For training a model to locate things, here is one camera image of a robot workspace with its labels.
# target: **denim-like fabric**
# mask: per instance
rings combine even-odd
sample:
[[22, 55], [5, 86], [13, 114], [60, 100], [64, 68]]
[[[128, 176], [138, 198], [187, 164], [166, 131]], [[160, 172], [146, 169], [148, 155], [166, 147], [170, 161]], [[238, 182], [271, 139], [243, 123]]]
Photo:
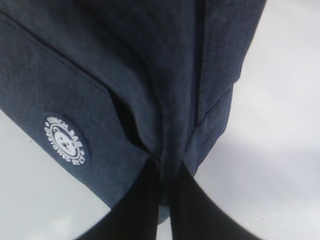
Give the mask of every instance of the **denim-like fabric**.
[[[126, 138], [110, 91], [132, 113], [163, 178], [182, 160], [194, 175], [227, 126], [264, 4], [0, 0], [0, 108], [112, 208], [150, 155]], [[82, 132], [87, 167], [74, 168], [48, 145], [47, 112]]]

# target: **bag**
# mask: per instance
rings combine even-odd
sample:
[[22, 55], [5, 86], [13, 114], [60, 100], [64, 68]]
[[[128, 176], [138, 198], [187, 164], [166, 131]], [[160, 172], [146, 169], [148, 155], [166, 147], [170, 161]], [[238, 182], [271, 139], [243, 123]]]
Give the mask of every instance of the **bag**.
[[0, 0], [0, 109], [111, 208], [79, 240], [257, 239], [193, 176], [264, 5]]

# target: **navy fabric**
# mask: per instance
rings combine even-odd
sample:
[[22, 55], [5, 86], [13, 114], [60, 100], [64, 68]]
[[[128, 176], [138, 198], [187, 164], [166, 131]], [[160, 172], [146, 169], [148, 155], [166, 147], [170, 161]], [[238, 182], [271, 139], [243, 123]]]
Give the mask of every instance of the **navy fabric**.
[[[264, 4], [0, 0], [0, 108], [111, 208], [149, 157], [166, 189], [182, 161], [194, 175], [224, 132]], [[88, 166], [52, 149], [47, 113], [82, 132]]]

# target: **white logo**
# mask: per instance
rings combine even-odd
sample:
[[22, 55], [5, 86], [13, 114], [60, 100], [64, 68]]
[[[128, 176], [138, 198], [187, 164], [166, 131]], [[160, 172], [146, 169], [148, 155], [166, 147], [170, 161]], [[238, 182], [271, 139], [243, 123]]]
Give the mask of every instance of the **white logo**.
[[45, 135], [53, 149], [67, 162], [81, 166], [87, 162], [85, 147], [69, 125], [56, 116], [49, 116], [45, 122]]

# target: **white surface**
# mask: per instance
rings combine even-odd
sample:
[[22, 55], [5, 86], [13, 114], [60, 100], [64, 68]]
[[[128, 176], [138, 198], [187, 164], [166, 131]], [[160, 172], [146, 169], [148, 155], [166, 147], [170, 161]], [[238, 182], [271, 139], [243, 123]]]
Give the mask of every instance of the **white surface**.
[[[319, 13], [319, 0], [269, 0], [227, 131], [196, 175], [265, 240], [320, 240]], [[30, 141], [0, 112], [0, 239], [70, 240], [109, 209]]]

